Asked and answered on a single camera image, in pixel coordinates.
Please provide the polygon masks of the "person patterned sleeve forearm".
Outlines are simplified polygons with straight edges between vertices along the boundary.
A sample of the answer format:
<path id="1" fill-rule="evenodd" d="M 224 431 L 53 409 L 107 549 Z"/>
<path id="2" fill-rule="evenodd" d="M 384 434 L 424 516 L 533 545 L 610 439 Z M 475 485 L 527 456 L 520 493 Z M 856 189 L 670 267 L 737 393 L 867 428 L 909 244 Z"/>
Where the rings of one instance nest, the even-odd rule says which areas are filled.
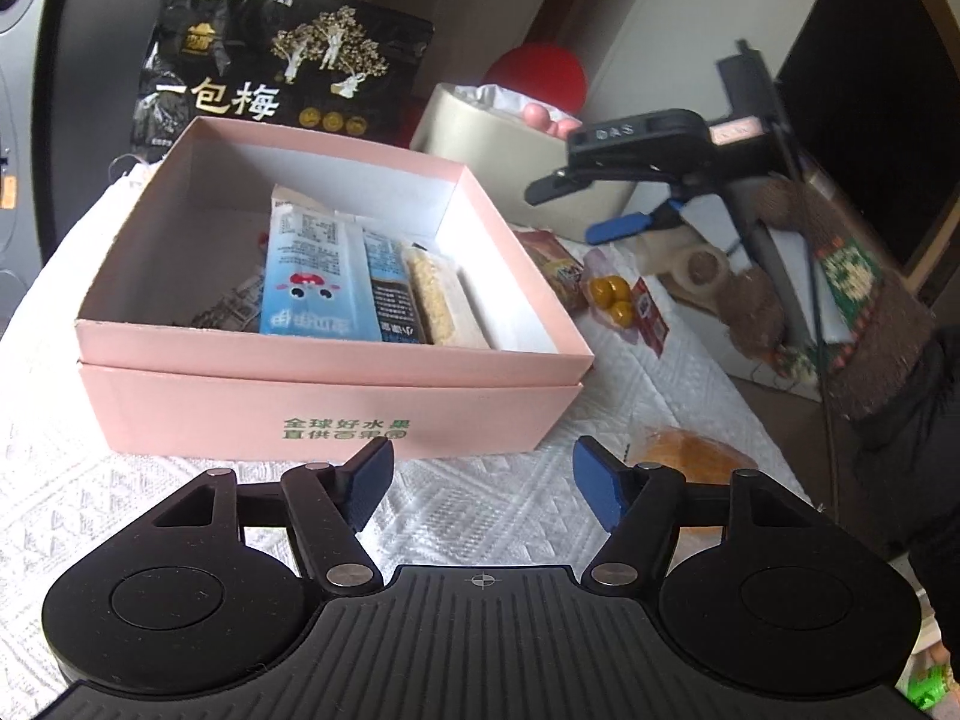
<path id="1" fill-rule="evenodd" d="M 765 179 L 748 192 L 758 219 L 797 232 L 825 275 L 828 294 L 850 338 L 827 344 L 830 405 L 850 421 L 868 418 L 895 397 L 934 335 L 934 314 L 895 271 L 857 242 L 830 200 L 807 184 Z M 786 309 L 766 271 L 752 265 L 727 278 L 716 298 L 734 346 L 776 372 L 814 383 L 813 344 L 786 340 Z"/>

